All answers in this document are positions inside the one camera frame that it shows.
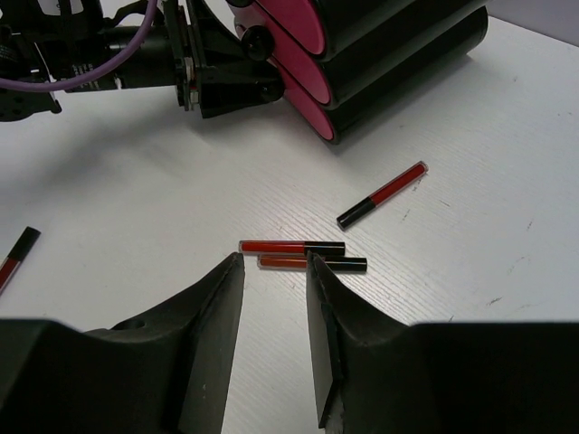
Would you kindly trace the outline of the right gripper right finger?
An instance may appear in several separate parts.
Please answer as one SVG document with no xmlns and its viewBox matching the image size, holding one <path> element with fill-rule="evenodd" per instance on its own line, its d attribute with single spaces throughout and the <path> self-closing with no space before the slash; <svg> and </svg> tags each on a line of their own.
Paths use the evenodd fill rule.
<svg viewBox="0 0 579 434">
<path fill-rule="evenodd" d="M 575 322 L 405 325 L 308 255 L 308 336 L 326 433 L 575 433 Z"/>
</svg>

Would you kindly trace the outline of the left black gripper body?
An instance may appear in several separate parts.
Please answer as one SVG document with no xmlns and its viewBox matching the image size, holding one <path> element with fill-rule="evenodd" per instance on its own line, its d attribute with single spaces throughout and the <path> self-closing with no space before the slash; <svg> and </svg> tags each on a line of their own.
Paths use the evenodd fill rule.
<svg viewBox="0 0 579 434">
<path fill-rule="evenodd" d="M 215 118 L 281 99 L 280 72 L 266 60 L 249 58 L 204 1 L 164 1 L 162 11 L 184 110 L 199 108 L 203 118 Z"/>
</svg>

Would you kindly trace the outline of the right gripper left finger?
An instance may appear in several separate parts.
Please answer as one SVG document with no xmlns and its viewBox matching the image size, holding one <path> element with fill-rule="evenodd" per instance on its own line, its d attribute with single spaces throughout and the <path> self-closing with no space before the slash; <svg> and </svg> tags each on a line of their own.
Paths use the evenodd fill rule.
<svg viewBox="0 0 579 434">
<path fill-rule="evenodd" d="M 4 433 L 218 433 L 242 310 L 234 253 L 110 329 L 1 323 Z"/>
</svg>

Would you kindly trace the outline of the pink drawer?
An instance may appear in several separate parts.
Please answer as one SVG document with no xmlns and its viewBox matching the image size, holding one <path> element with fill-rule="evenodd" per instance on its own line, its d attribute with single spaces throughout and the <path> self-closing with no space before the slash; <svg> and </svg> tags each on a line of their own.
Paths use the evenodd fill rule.
<svg viewBox="0 0 579 434">
<path fill-rule="evenodd" d="M 319 103 L 330 102 L 331 91 L 318 64 L 278 25 L 239 17 L 234 23 L 250 60 L 275 60 Z"/>
<path fill-rule="evenodd" d="M 310 53 L 322 54 L 326 49 L 324 27 L 312 1 L 227 0 L 227 4 L 236 8 L 258 5 Z"/>
<path fill-rule="evenodd" d="M 283 80 L 284 98 L 310 124 L 316 133 L 328 143 L 338 143 L 339 134 L 325 111 L 325 103 L 331 100 L 327 80 L 314 61 L 306 64 L 294 62 L 287 67 L 276 57 L 271 63 L 277 67 Z"/>
</svg>

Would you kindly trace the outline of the dark red lip gloss tube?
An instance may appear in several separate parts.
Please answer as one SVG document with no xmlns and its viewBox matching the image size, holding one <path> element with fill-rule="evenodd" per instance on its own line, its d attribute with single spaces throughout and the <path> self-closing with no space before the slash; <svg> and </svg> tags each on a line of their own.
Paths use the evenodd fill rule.
<svg viewBox="0 0 579 434">
<path fill-rule="evenodd" d="M 4 292 L 13 274 L 30 253 L 40 236 L 41 232 L 33 227 L 28 226 L 24 229 L 1 265 L 1 292 Z"/>
</svg>

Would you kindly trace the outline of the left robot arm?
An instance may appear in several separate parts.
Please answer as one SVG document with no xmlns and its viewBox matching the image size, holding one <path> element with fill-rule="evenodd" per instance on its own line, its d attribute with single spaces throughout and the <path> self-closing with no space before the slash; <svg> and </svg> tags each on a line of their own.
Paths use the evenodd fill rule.
<svg viewBox="0 0 579 434">
<path fill-rule="evenodd" d="M 1 119 L 58 114 L 59 91 L 161 87 L 215 118 L 282 97 L 272 49 L 262 27 L 236 38 L 203 1 L 134 1 L 111 17 L 98 1 L 4 1 Z"/>
</svg>

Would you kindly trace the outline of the black drawer cabinet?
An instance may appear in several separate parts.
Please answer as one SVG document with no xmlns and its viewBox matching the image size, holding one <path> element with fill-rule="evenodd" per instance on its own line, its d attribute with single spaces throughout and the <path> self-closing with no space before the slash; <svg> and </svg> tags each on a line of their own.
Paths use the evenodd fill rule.
<svg viewBox="0 0 579 434">
<path fill-rule="evenodd" d="M 332 91 L 310 125 L 337 142 L 394 104 L 439 64 L 476 47 L 488 29 L 483 1 L 416 1 L 322 65 Z"/>
</svg>

